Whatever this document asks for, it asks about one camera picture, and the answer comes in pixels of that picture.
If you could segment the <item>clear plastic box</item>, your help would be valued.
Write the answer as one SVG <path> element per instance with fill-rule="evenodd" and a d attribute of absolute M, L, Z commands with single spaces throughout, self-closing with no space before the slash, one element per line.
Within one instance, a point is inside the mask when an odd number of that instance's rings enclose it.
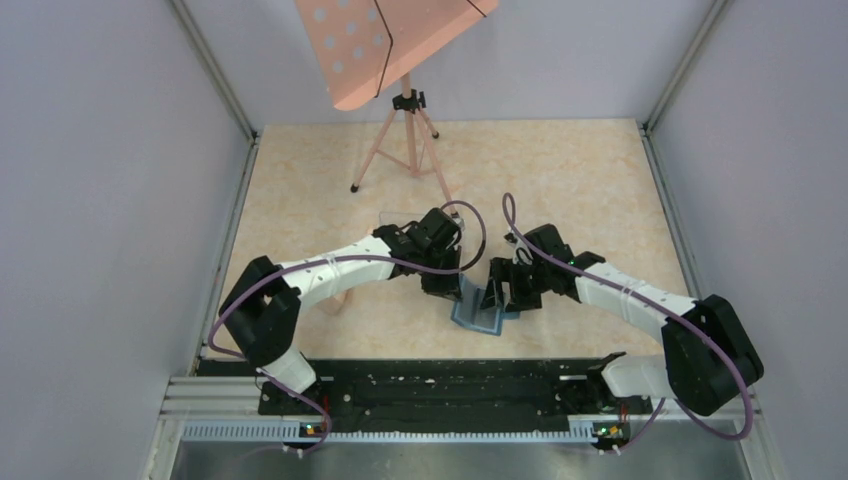
<path fill-rule="evenodd" d="M 374 236 L 396 236 L 408 231 L 430 232 L 433 224 L 433 209 L 427 212 L 391 212 L 383 211 L 378 215 L 378 226 L 373 231 Z"/>

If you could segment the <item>teal card holder wallet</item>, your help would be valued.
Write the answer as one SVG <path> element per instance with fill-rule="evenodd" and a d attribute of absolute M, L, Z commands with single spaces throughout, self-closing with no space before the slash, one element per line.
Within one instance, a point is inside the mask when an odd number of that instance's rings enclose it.
<path fill-rule="evenodd" d="M 461 299 L 456 300 L 451 310 L 451 320 L 461 328 L 476 333 L 500 336 L 505 321 L 518 320 L 519 312 L 506 312 L 496 306 L 484 309 L 482 300 L 485 290 L 471 282 L 465 275 L 459 275 Z"/>

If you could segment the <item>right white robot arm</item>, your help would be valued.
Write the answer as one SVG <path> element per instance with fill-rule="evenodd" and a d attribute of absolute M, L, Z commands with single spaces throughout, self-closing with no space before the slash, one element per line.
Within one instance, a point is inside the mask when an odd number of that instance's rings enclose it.
<path fill-rule="evenodd" d="M 594 409 L 612 412 L 626 397 L 666 397 L 710 416 L 739 394 L 739 380 L 751 386 L 763 377 L 764 365 L 725 298 L 672 294 L 594 252 L 574 254 L 552 224 L 507 239 L 514 254 L 491 259 L 483 309 L 538 310 L 543 294 L 554 293 L 616 315 L 662 347 L 659 355 L 604 358 L 586 385 Z"/>

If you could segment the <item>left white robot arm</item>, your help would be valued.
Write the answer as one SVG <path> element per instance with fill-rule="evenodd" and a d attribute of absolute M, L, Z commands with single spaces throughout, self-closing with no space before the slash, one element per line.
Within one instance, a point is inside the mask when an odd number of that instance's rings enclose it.
<path fill-rule="evenodd" d="M 317 375 L 294 344 L 299 317 L 348 290 L 415 273 L 454 277 L 461 228 L 440 208 L 408 225 L 381 225 L 334 251 L 289 263 L 266 256 L 245 267 L 219 311 L 238 355 L 282 384 L 283 401 L 297 413 L 319 404 Z"/>

